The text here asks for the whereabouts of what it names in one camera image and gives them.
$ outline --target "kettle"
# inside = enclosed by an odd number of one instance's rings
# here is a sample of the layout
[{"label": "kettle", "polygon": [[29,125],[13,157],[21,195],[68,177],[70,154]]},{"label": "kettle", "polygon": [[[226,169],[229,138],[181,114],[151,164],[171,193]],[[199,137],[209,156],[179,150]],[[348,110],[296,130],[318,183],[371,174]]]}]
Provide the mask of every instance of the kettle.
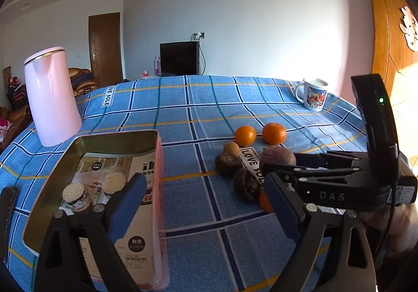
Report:
[{"label": "kettle", "polygon": [[40,143],[55,146],[82,125],[63,47],[39,51],[25,60],[25,81]]}]

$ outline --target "white wall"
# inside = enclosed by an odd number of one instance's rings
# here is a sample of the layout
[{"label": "white wall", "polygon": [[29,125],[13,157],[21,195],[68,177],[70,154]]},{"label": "white wall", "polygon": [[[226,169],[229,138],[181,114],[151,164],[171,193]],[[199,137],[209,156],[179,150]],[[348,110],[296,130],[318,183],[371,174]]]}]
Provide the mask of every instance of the white wall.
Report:
[{"label": "white wall", "polygon": [[3,81],[3,69],[5,68],[3,64],[3,57],[4,57],[4,30],[5,25],[0,23],[0,106],[9,108],[9,101],[6,97],[6,92],[4,89],[4,81]]},{"label": "white wall", "polygon": [[90,69],[89,16],[116,12],[122,17],[123,0],[62,0],[31,11],[5,27],[4,67],[11,66],[13,76],[24,78],[27,57],[63,46],[69,68]]},{"label": "white wall", "polygon": [[371,0],[125,0],[124,10],[128,79],[153,71],[160,43],[194,32],[205,32],[207,75],[315,76],[352,99],[344,79],[371,70]]}]

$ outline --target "white mug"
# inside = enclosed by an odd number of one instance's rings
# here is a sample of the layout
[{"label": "white mug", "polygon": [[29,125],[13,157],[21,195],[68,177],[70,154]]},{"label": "white mug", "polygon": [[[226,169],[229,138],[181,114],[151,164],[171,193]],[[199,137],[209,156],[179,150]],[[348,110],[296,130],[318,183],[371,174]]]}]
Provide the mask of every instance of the white mug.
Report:
[{"label": "white mug", "polygon": [[[298,95],[298,89],[304,86],[303,98]],[[319,78],[304,78],[304,83],[297,85],[295,96],[299,102],[304,104],[306,109],[313,112],[320,112],[325,103],[328,93],[328,83]]]}]

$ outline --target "human hand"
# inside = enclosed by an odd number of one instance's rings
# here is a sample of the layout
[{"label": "human hand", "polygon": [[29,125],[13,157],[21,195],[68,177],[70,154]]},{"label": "human hand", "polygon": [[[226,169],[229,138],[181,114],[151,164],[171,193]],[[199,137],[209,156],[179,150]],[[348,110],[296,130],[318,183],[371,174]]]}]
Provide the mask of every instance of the human hand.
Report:
[{"label": "human hand", "polygon": [[[360,218],[366,224],[381,232],[386,230],[390,206],[386,205],[376,212],[360,212]],[[418,241],[418,205],[400,204],[395,206],[389,229],[389,248],[386,257],[397,259],[408,255]]]}]

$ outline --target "blue plaid tablecloth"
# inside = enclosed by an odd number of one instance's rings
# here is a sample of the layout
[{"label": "blue plaid tablecloth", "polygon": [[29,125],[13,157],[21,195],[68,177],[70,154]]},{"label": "blue plaid tablecloth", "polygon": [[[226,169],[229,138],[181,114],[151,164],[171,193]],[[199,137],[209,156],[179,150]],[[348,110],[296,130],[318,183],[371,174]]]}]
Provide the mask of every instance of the blue plaid tablecloth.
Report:
[{"label": "blue plaid tablecloth", "polygon": [[[83,125],[76,136],[158,129],[164,152],[170,292],[268,291],[294,250],[276,217],[241,202],[232,180],[215,171],[214,158],[238,127],[256,129],[252,147],[260,154],[265,145],[261,130],[269,122],[286,127],[284,146],[294,152],[366,150],[362,121],[353,105],[329,94],[321,112],[310,112],[284,80],[137,80],[118,84],[112,105],[101,107],[105,89],[77,99]],[[23,245],[22,232],[42,185],[74,137],[46,148],[32,124],[0,155],[0,187],[20,188],[6,265],[25,291],[33,290],[37,258]],[[326,248],[324,243],[306,291],[318,279]],[[102,284],[97,287],[105,290]]]}]

